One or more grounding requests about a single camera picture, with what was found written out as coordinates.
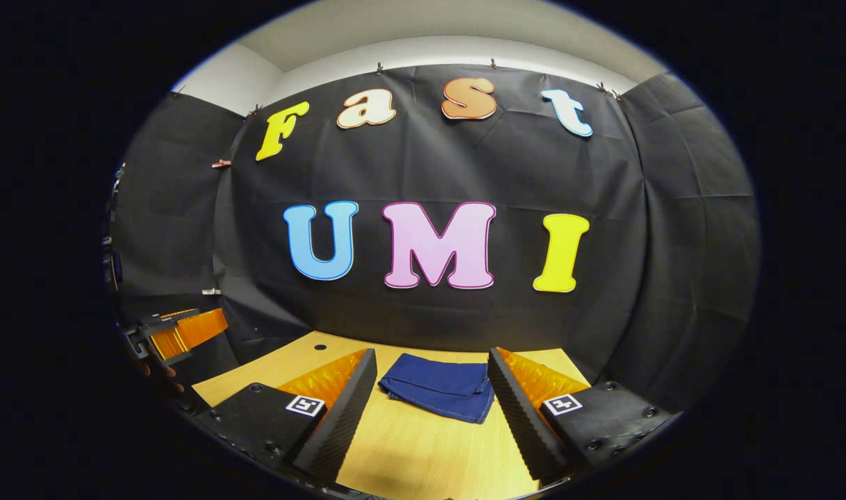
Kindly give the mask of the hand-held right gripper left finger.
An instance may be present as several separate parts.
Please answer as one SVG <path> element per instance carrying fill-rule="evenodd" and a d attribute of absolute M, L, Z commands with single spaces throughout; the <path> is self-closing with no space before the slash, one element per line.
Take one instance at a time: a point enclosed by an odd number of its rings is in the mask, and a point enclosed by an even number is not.
<path fill-rule="evenodd" d="M 376 380 L 360 349 L 277 388 L 250 383 L 208 410 L 208 430 L 277 474 L 336 483 Z"/>

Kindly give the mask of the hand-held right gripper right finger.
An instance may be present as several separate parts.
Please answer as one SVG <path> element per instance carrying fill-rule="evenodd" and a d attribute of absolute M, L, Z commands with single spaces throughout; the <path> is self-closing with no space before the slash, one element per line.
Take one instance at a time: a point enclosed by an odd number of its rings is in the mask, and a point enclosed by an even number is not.
<path fill-rule="evenodd" d="M 543 485 L 603 471 L 677 421 L 618 382 L 585 384 L 495 347 L 492 383 L 531 478 Z"/>

